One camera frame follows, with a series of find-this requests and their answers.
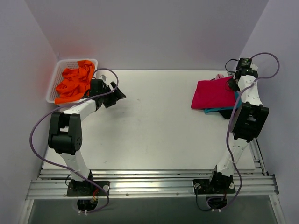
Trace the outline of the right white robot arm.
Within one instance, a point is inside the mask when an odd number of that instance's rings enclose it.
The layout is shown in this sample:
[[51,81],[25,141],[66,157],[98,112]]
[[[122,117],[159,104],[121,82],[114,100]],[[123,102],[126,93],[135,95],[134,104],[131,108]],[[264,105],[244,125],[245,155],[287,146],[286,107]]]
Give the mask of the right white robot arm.
[[224,181],[231,181],[235,172],[234,165],[249,143],[260,134],[268,117],[269,108],[261,102],[257,78],[258,73],[252,68],[252,59],[238,59],[233,80],[228,83],[240,92],[236,102],[241,102],[241,105],[233,110],[233,117],[229,121],[226,139],[228,151],[216,165],[213,177],[207,181],[209,190],[214,193],[224,188]]

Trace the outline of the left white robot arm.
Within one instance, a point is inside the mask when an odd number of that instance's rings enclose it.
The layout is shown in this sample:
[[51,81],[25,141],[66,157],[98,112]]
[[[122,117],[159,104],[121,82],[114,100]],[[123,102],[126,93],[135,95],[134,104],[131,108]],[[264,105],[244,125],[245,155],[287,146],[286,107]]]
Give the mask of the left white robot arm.
[[52,113],[48,137],[49,147],[63,158],[71,179],[79,182],[77,189],[84,196],[93,193],[94,183],[90,181],[91,171],[80,152],[83,143],[81,122],[101,106],[108,108],[126,98],[115,82],[107,85],[102,79],[92,79],[87,93],[89,98],[64,111]]

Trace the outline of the crimson red t-shirt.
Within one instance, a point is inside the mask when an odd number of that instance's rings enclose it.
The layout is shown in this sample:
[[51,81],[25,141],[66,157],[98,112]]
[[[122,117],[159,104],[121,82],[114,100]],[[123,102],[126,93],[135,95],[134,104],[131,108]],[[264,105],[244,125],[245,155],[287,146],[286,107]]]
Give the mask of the crimson red t-shirt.
[[196,110],[234,107],[238,93],[228,82],[232,77],[198,81],[191,108]]

